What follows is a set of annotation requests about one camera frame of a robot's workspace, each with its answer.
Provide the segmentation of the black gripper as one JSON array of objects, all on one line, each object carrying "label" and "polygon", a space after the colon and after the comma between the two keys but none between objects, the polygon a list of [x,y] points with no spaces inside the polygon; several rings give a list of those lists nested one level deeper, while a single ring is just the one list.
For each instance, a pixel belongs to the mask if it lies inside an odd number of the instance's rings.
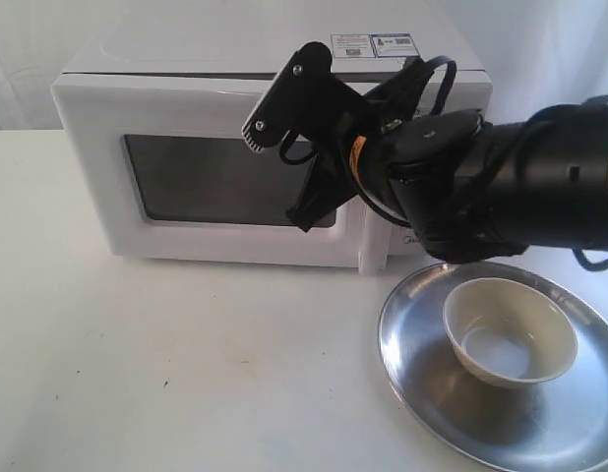
[{"label": "black gripper", "polygon": [[407,121],[403,85],[387,81],[365,94],[341,81],[325,81],[303,115],[311,164],[286,216],[308,232],[353,197],[370,207],[397,207],[389,168],[393,139]]}]

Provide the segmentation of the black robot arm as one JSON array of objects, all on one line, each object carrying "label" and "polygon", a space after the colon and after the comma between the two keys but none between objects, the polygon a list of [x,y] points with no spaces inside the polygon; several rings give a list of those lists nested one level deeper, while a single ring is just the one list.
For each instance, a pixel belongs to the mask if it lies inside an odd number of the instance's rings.
[{"label": "black robot arm", "polygon": [[608,269],[608,96],[495,125],[476,109],[446,111],[448,86],[419,115],[425,88],[359,94],[329,81],[297,93],[281,119],[282,148],[306,138],[314,168],[290,213],[296,226],[358,197],[448,263],[541,246]]}]

